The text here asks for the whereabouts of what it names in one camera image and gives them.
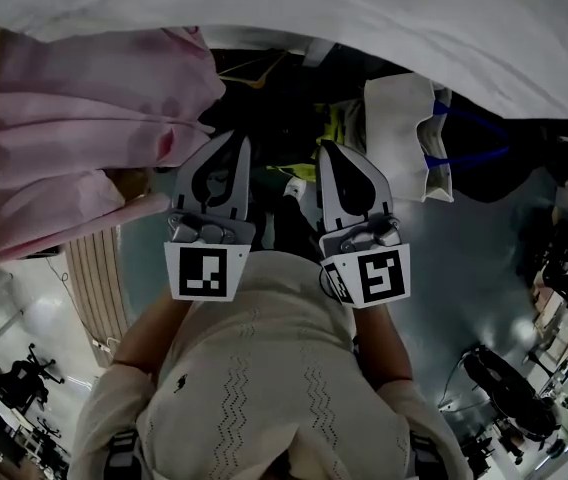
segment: pink fabric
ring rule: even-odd
[[[166,209],[120,209],[101,169],[180,165],[208,140],[197,119],[224,86],[198,33],[42,44],[3,32],[0,46],[1,259]]]

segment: white fabric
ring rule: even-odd
[[[0,0],[45,41],[173,25],[321,37],[391,60],[504,117],[568,118],[568,0]]]
[[[451,104],[449,90],[438,96]],[[433,83],[415,73],[366,82],[366,158],[386,177],[393,197],[453,202],[450,166],[429,169],[424,158],[446,158],[441,135],[446,116],[433,116],[435,99]]]
[[[351,352],[352,313],[320,291],[318,269],[251,254],[232,303],[191,309],[155,394],[141,372],[109,369],[80,416],[69,479],[95,478],[110,437],[136,422],[148,478],[257,480],[288,450],[296,478],[403,480],[410,418],[449,478],[470,478],[412,382],[371,389]]]

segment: floor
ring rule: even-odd
[[[38,417],[45,418],[49,426],[59,429],[58,443],[70,452],[80,410],[102,369],[95,363],[72,300],[52,270],[60,277],[67,272],[66,257],[51,258],[50,265],[45,259],[33,259],[7,262],[0,268],[14,275],[9,294],[0,296],[9,296],[24,311],[0,337],[0,368],[8,371],[13,361],[26,359],[30,343],[35,344],[38,358],[56,360],[51,373],[65,383],[45,381],[49,391],[45,411],[34,403],[26,417],[35,425]]]
[[[173,180],[171,173],[158,176],[156,188],[170,194]],[[455,369],[462,352],[476,342],[524,374],[531,368],[521,365],[536,332],[528,288],[515,274],[522,246],[518,235],[533,208],[552,204],[555,186],[545,170],[538,170],[493,204],[457,192],[452,204],[395,202],[403,241],[411,245],[412,296],[393,304],[391,314],[416,379],[434,404],[442,399],[452,373],[445,398],[452,400],[453,410],[484,400],[479,390],[472,391],[465,373]],[[125,285],[137,316],[168,282],[163,253],[166,216],[126,224],[120,237]],[[490,421],[491,411],[480,405],[446,417],[462,437]]]

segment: black equipment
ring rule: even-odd
[[[48,390],[44,387],[43,379],[63,384],[64,379],[53,377],[47,368],[55,364],[55,360],[41,363],[29,345],[26,361],[15,361],[11,371],[0,374],[0,400],[11,409],[17,409],[25,414],[34,400],[43,406],[48,401]]]
[[[493,453],[493,450],[490,448],[493,438],[483,437],[485,432],[486,429],[481,428],[476,435],[469,436],[460,443],[462,453],[464,457],[466,457],[468,466],[471,468],[475,480],[483,476],[490,469],[486,459]]]
[[[553,401],[538,397],[517,370],[484,345],[467,352],[462,364],[498,412],[528,439],[543,442],[559,429]]]
[[[33,438],[40,443],[40,467],[49,469],[57,480],[64,480],[68,474],[68,463],[58,451],[55,441],[51,439],[51,436],[58,439],[62,437],[60,431],[51,428],[45,419],[37,418],[37,422],[42,426],[42,430],[34,429]]]

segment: blue strap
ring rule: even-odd
[[[441,101],[435,100],[433,104],[433,115],[441,116],[444,114],[453,114],[474,121],[480,126],[483,126],[484,128],[495,133],[504,141],[508,140],[508,133],[499,126],[496,126],[493,123],[487,121],[486,119],[482,119],[481,117],[476,116],[475,114],[471,114],[470,112],[464,112],[462,110],[452,109],[447,105],[445,105],[444,103],[442,103]],[[473,155],[466,155],[457,158],[437,158],[431,155],[424,155],[424,158],[426,160],[426,165],[428,166],[429,169],[446,164],[455,165],[456,167],[462,169],[470,169],[471,167],[483,164],[484,162],[487,162],[489,160],[499,158],[502,155],[506,154],[508,150],[509,146],[507,145],[500,149],[495,149],[493,151],[487,151],[485,153],[476,153]]]

